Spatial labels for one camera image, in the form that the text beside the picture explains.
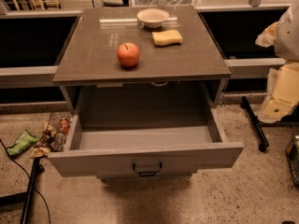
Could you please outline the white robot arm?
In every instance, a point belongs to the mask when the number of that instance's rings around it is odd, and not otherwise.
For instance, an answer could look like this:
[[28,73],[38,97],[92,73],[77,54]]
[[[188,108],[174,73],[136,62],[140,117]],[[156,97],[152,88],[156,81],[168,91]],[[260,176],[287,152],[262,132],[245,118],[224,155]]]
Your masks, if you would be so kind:
[[258,111],[258,120],[265,123],[280,121],[299,104],[299,0],[258,35],[255,44],[273,46],[285,63],[277,70],[271,68],[267,77],[267,96]]

